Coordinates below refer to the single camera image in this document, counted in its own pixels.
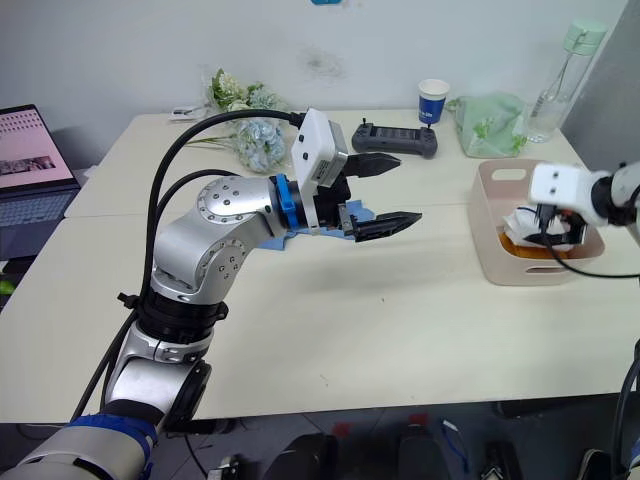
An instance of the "glass water bottle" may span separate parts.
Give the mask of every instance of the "glass water bottle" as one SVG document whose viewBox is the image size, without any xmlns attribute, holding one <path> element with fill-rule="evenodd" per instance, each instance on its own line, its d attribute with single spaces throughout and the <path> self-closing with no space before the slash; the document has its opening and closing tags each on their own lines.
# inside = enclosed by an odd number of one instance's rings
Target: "glass water bottle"
<svg viewBox="0 0 640 480">
<path fill-rule="evenodd" d="M 546 142 L 560 125 L 573 94 L 607 33 L 607 26 L 593 20 L 574 20 L 564 39 L 564 56 L 533 106 L 528 121 L 528 137 Z"/>
</svg>

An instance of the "white cloth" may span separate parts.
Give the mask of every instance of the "white cloth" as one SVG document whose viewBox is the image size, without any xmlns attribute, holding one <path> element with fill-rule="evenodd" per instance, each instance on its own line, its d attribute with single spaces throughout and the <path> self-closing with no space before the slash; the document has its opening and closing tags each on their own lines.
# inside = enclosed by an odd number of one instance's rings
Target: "white cloth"
<svg viewBox="0 0 640 480">
<path fill-rule="evenodd" d="M 535 207 L 522 205 L 516 208 L 511 215 L 503 217 L 505 222 L 504 233 L 509 237 L 509 240 L 511 240 L 514 245 L 519 245 L 521 247 L 546 248 L 544 245 L 527 242 L 525 240 L 529 235 L 540 233 L 540 227 L 538 226 L 535 211 Z M 552 221 L 547 229 L 547 233 L 549 235 L 563 234 L 565 232 L 566 229 L 564 225 L 558 220 Z M 573 245 L 554 245 L 553 249 L 559 252 L 567 252 L 573 247 Z"/>
</svg>

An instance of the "pink plastic basket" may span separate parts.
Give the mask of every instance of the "pink plastic basket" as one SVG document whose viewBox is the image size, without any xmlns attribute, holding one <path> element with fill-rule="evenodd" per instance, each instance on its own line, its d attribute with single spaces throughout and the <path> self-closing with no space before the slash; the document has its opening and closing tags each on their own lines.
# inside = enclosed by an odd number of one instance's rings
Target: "pink plastic basket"
<svg viewBox="0 0 640 480">
<path fill-rule="evenodd" d="M 531 174 L 538 160 L 489 160 L 478 167 L 469 206 L 469 224 L 485 277 L 498 285 L 557 285 L 576 277 L 553 259 L 522 258 L 504 249 L 498 235 L 505 215 L 528 204 Z M 582 268 L 602 255 L 604 243 L 595 228 L 569 252 L 567 263 Z"/>
</svg>

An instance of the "remote controller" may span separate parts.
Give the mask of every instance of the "remote controller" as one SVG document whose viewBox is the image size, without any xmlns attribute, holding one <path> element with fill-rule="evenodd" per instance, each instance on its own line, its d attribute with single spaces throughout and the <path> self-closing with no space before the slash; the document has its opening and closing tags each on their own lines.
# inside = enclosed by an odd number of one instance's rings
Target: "remote controller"
<svg viewBox="0 0 640 480">
<path fill-rule="evenodd" d="M 377 127 L 366 118 L 353 134 L 351 145 L 356 152 L 417 153 L 425 158 L 433 157 L 438 149 L 436 134 L 430 128 Z"/>
</svg>

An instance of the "laptop screen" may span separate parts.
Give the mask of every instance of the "laptop screen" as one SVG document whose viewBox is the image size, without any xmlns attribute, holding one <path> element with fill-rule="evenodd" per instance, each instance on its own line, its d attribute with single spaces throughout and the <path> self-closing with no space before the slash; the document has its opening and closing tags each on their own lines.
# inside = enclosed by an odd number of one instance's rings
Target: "laptop screen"
<svg viewBox="0 0 640 480">
<path fill-rule="evenodd" d="M 75 182 L 36 107 L 0 110 L 0 189 L 65 180 Z"/>
</svg>

